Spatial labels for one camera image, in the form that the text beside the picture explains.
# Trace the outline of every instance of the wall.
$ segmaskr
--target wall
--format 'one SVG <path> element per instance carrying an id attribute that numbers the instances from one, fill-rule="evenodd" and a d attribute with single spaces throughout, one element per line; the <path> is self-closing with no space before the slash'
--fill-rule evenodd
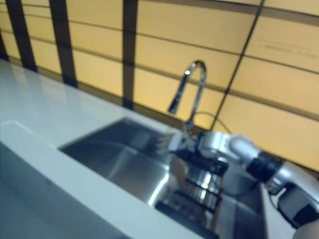
<path id="1" fill-rule="evenodd" d="M 175 126 L 198 72 L 176 116 L 166 109 L 202 59 L 199 111 L 319 170 L 317 0 L 12 0 L 0 11 L 2 58 Z M 195 123 L 225 130 L 207 115 Z"/>

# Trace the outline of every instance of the faucet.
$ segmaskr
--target faucet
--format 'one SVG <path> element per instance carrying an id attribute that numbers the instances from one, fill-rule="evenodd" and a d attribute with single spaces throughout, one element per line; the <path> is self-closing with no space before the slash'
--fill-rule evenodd
<path id="1" fill-rule="evenodd" d="M 179 101 L 180 101 L 180 98 L 181 98 L 181 95 L 183 93 L 183 90 L 184 90 L 184 87 L 186 85 L 186 81 L 188 79 L 188 77 L 191 75 L 191 73 L 194 71 L 194 69 L 199 66 L 200 69 L 201 69 L 201 72 L 200 72 L 200 80 L 198 82 L 198 90 L 197 90 L 197 94 L 196 94 L 196 97 L 195 97 L 195 101 L 194 101 L 194 104 L 192 106 L 192 110 L 191 110 L 191 113 L 190 113 L 190 116 L 188 118 L 188 120 L 185 122 L 185 125 L 186 125 L 186 128 L 187 129 L 192 129 L 193 126 L 194 126 L 194 116 L 196 114 L 196 109 L 197 109 L 197 105 L 198 105 L 198 102 L 199 102 L 199 99 L 200 99 L 200 95 L 201 95 L 201 92 L 203 90 L 203 87 L 205 85 L 205 78 L 206 78 L 206 66 L 205 66 L 205 63 L 203 61 L 199 61 L 199 60 L 196 60 L 194 62 L 192 62 L 188 68 L 184 71 L 184 75 L 180 81 L 180 84 L 179 84 L 179 87 L 178 87 L 178 90 L 168 108 L 168 112 L 172 113 L 172 114 L 175 114 L 176 113 L 176 110 L 177 110 L 177 107 L 178 107 L 178 104 L 179 104 Z"/>

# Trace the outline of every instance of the stainless steel sink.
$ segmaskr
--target stainless steel sink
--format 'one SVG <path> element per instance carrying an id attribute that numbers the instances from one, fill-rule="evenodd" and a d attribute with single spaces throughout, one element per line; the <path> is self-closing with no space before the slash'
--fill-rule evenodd
<path id="1" fill-rule="evenodd" d="M 152 205 L 168 180 L 169 155 L 158 155 L 161 134 L 123 119 L 60 150 Z"/>
<path id="2" fill-rule="evenodd" d="M 164 202 L 172 193 L 169 185 L 171 160 L 169 154 L 157 153 L 161 137 L 155 130 L 122 119 L 60 150 L 204 238 L 217 238 L 216 234 L 221 239 L 265 238 L 259 187 L 242 197 L 222 195 L 220 198 L 217 193 L 220 204 L 212 208 L 213 221 L 208 227 L 203 226 L 207 211 L 201 212 L 201 205 L 194 204 L 191 211 L 199 210 L 198 215 L 204 218 L 202 223 L 190 221 L 168 207 L 169 203 Z M 239 189 L 240 192 L 240 183 L 249 184 L 251 179 L 244 172 L 238 175 L 239 170 L 230 167 L 226 172 L 224 186 L 228 191 L 236 193 Z"/>

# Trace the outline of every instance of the yellow wall panel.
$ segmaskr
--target yellow wall panel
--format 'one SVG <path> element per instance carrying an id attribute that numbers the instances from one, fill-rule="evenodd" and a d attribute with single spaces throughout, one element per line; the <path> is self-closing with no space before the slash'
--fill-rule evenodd
<path id="1" fill-rule="evenodd" d="M 0 18 L 0 29 L 1 30 L 5 30 L 5 31 L 9 31 L 9 32 L 13 32 L 11 21 L 10 21 L 10 17 L 9 17 L 9 13 L 0 12 L 0 16 L 1 16 L 1 18 Z"/>
<path id="2" fill-rule="evenodd" d="M 156 111 L 167 112 L 179 81 L 149 71 L 135 68 L 134 102 L 152 108 Z M 187 84 L 180 101 L 176 117 L 187 120 L 190 115 L 197 87 Z M 217 91 L 204 89 L 199 102 L 198 111 L 215 113 L 223 94 Z M 195 123 L 199 126 L 209 128 L 212 119 L 210 117 L 196 116 Z"/>
<path id="3" fill-rule="evenodd" d="M 52 19 L 37 16 L 25 16 L 30 37 L 55 42 Z"/>
<path id="4" fill-rule="evenodd" d="M 221 0 L 228 2 L 236 2 L 236 3 L 246 3 L 251 5 L 259 5 L 261 0 Z"/>
<path id="5" fill-rule="evenodd" d="M 253 19 L 234 11 L 139 1 L 137 31 L 239 53 Z"/>
<path id="6" fill-rule="evenodd" d="M 21 0 L 22 4 L 50 6 L 49 0 Z"/>
<path id="7" fill-rule="evenodd" d="M 69 27 L 73 47 L 122 59 L 121 31 L 73 22 Z"/>
<path id="8" fill-rule="evenodd" d="M 122 0 L 68 0 L 66 6 L 70 21 L 122 29 Z"/>
<path id="9" fill-rule="evenodd" d="M 239 58 L 237 55 L 140 35 L 137 36 L 135 54 L 137 64 L 177 75 L 182 75 L 192 61 L 203 60 L 207 66 L 206 82 L 223 88 L 227 87 Z M 191 77 L 199 79 L 199 71 Z"/>
<path id="10" fill-rule="evenodd" d="M 6 53 L 9 56 L 13 56 L 15 58 L 20 59 L 20 53 L 18 46 L 16 44 L 15 36 L 12 33 L 1 32 L 1 36 L 3 39 L 3 44 L 6 50 Z"/>
<path id="11" fill-rule="evenodd" d="M 319 75 L 245 57 L 231 89 L 319 115 Z"/>
<path id="12" fill-rule="evenodd" d="M 227 96 L 220 119 L 263 149 L 319 170 L 318 121 L 235 96 Z"/>
<path id="13" fill-rule="evenodd" d="M 30 39 L 35 63 L 56 73 L 61 73 L 60 60 L 55 44 Z"/>
<path id="14" fill-rule="evenodd" d="M 99 56 L 73 50 L 76 78 L 112 94 L 122 96 L 122 64 Z"/>
<path id="15" fill-rule="evenodd" d="M 246 54 L 319 72 L 319 27 L 260 16 Z"/>
<path id="16" fill-rule="evenodd" d="M 319 15 L 318 0 L 266 0 L 265 6 Z"/>
<path id="17" fill-rule="evenodd" d="M 51 17 L 51 10 L 49 7 L 22 6 L 22 8 L 24 14 Z"/>
<path id="18" fill-rule="evenodd" d="M 0 4 L 0 11 L 8 12 L 8 8 L 6 7 L 6 4 L 5 4 L 5 3 L 1 3 L 1 4 Z"/>

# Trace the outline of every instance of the cable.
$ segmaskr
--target cable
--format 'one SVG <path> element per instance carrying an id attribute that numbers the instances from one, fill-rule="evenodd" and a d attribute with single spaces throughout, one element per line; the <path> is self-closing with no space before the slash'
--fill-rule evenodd
<path id="1" fill-rule="evenodd" d="M 273 198 L 271 197 L 270 193 L 268 192 L 268 197 L 269 197 L 269 201 L 271 203 L 271 205 L 273 205 L 274 209 L 278 210 L 278 208 L 276 207 L 274 201 L 273 201 Z"/>
<path id="2" fill-rule="evenodd" d="M 198 111 L 198 112 L 195 113 L 195 115 L 208 115 L 208 116 L 213 117 L 214 119 L 216 119 L 216 121 L 218 121 L 218 122 L 224 127 L 224 129 L 225 129 L 228 133 L 232 134 L 232 132 L 230 131 L 230 129 L 229 129 L 229 128 L 224 124 L 224 122 L 221 121 L 216 115 L 214 115 L 214 114 L 212 114 L 212 113 L 210 113 L 210 112 L 207 112 L 207 111 Z"/>

